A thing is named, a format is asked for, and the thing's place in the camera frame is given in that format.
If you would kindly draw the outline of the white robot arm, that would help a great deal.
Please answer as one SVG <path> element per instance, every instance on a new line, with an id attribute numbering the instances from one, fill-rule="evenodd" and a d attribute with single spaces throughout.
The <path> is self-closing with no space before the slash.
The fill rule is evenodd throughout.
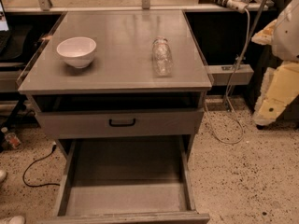
<path id="1" fill-rule="evenodd" d="M 270 45 L 273 55 L 282 61 L 278 68 L 266 69 L 254 107 L 255 124 L 266 126 L 276 121 L 299 95 L 299 0 L 291 0 L 251 41 Z"/>

